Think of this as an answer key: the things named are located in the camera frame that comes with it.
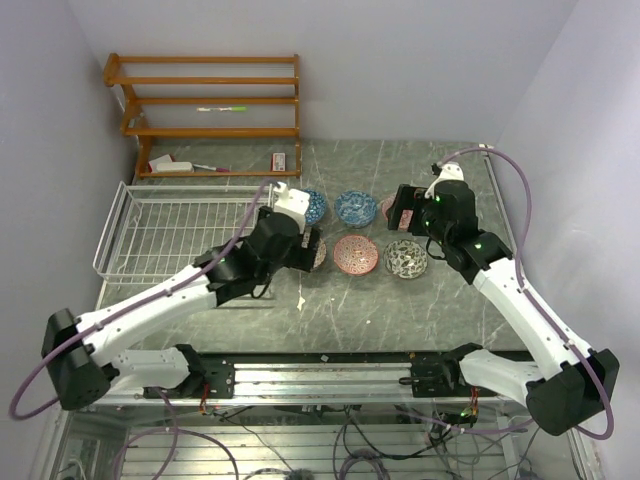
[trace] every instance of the patterned bowl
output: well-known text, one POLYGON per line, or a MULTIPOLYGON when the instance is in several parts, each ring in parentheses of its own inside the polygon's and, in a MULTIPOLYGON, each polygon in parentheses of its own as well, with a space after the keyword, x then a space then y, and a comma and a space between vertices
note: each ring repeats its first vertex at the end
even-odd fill
POLYGON ((362 228, 373 222, 376 216, 376 201, 371 195, 349 190, 336 198, 335 211, 348 227, 362 228))
POLYGON ((384 249, 384 266, 400 278, 418 278, 427 269, 424 248, 411 240, 396 240, 384 249))
MULTIPOLYGON (((396 194, 394 193, 393 195, 385 198, 382 201, 382 204, 380 204, 380 210, 382 210, 382 214, 384 215, 384 218, 387 221, 389 221, 389 216, 387 215, 387 212, 391 208, 391 205, 393 205, 393 201, 395 199, 396 199, 396 194)), ((400 223, 398 224, 398 230, 401 230, 403 232, 406 232, 407 230, 409 230, 409 225, 411 224, 411 217, 413 217, 412 210, 403 210, 402 217, 400 217, 400 223)))
POLYGON ((376 244, 362 235, 346 235, 333 249, 333 261, 349 275, 366 275, 378 264, 376 244))
POLYGON ((316 258, 313 261, 313 268, 311 271, 322 265, 325 258, 327 258, 327 244, 324 243, 324 240, 320 239, 320 242, 318 243, 318 251, 316 252, 316 258))
POLYGON ((307 213, 305 213, 304 218, 307 225, 313 225, 317 223, 327 211, 327 200, 324 198, 324 195, 320 192, 316 192, 315 190, 305 188, 302 191, 307 192, 310 196, 309 208, 307 209, 307 213))

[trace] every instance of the metal frame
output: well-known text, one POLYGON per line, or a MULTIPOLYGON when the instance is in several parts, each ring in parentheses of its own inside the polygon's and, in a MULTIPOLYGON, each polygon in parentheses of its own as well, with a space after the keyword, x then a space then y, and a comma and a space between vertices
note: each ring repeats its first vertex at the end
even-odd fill
MULTIPOLYGON (((120 183, 93 268, 108 283, 154 285, 238 228, 257 187, 127 186, 120 183)), ((272 206, 269 187, 258 206, 272 206)), ((245 231, 249 233, 257 219, 245 231)))

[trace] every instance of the countertop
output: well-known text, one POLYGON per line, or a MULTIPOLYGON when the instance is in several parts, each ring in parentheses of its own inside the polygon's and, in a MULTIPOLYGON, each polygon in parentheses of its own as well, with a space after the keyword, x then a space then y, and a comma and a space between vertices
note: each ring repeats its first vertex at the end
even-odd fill
MULTIPOLYGON (((364 234, 382 256, 393 240, 410 234, 390 232, 378 211, 364 229, 345 227, 333 212, 335 198, 345 190, 363 190, 378 204, 399 184, 428 186, 430 165, 445 154, 468 146, 460 143, 407 141, 305 141, 303 175, 291 178, 294 187, 323 193, 329 209, 318 226, 327 243, 324 264, 312 273, 282 269, 267 298, 239 300, 192 315, 147 337, 139 348, 162 349, 191 344, 201 352, 356 352, 451 349, 468 342, 487 348, 524 349, 504 318, 477 290, 444 262, 429 260, 426 273, 415 280, 391 275, 382 262, 368 275, 352 277, 333 263, 335 243, 349 233, 364 234), (300 309, 300 297, 304 303, 300 309)), ((154 147, 152 157, 172 153, 178 160, 235 169, 268 168, 281 144, 251 146, 197 142, 154 147)), ((460 159, 465 180, 476 193, 480 227, 509 243, 510 234, 494 187, 490 165, 479 154, 460 159)), ((142 184, 257 185, 257 177, 222 179, 153 179, 142 184)), ((116 303, 139 287, 106 285, 101 305, 116 303)))

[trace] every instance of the wall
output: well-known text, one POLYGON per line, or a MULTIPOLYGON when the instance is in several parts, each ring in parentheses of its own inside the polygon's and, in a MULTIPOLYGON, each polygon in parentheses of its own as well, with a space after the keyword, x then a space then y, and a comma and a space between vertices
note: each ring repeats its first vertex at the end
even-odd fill
POLYGON ((576 0, 70 0, 94 53, 301 55, 303 135, 495 142, 576 0))
MULTIPOLYGON (((598 444, 615 480, 637 476, 638 24, 633 0, 580 0, 498 143, 532 185, 530 278, 567 323, 596 349, 610 347, 622 364, 616 433, 598 444)), ((497 166, 519 230, 522 187, 497 166)))
MULTIPOLYGON (((0 410, 38 361, 49 315, 93 307, 93 251, 131 150, 64 0, 0 4, 0 410)), ((53 396, 46 375, 22 409, 53 396)), ((45 415, 0 420, 2 478, 27 478, 45 415)))

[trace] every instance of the wooden rack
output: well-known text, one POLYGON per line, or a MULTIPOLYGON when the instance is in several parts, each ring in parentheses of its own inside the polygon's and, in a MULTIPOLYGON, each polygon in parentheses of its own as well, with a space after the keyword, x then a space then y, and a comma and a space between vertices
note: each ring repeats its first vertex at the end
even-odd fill
POLYGON ((213 177, 213 176, 296 176, 302 173, 300 145, 300 80, 298 55, 291 57, 147 57, 109 55, 104 67, 105 85, 120 85, 125 97, 125 112, 120 125, 123 135, 137 136, 140 149, 136 175, 145 177, 213 177), (282 64, 292 65, 293 75, 287 77, 209 77, 209 76, 127 76, 123 64, 282 64), (290 85, 292 96, 212 96, 212 97, 140 97, 134 85, 290 85), (293 128, 185 128, 153 127, 145 115, 145 105, 293 105, 293 128), (149 155, 155 138, 293 138, 296 146, 295 170, 285 172, 176 172, 152 173, 149 155))

